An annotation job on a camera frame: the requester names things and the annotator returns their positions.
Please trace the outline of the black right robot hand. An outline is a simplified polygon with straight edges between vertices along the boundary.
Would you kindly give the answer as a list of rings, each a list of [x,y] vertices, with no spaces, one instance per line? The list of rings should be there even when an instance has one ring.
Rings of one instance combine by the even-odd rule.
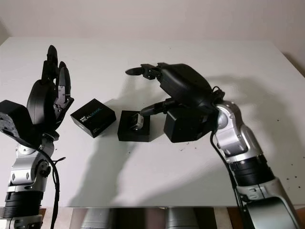
[[[142,116],[166,113],[176,107],[195,108],[205,114],[213,113],[215,94],[206,79],[187,64],[158,63],[141,64],[125,71],[127,75],[142,75],[148,80],[156,79],[170,96],[163,102],[150,105],[140,111]]]

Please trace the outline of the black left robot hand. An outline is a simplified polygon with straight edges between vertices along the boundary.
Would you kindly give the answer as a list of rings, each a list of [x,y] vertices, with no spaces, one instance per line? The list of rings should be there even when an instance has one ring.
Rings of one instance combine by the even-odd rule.
[[[34,126],[42,133],[56,131],[73,102],[69,70],[65,62],[58,62],[57,50],[50,45],[41,79],[34,83],[27,101]]]

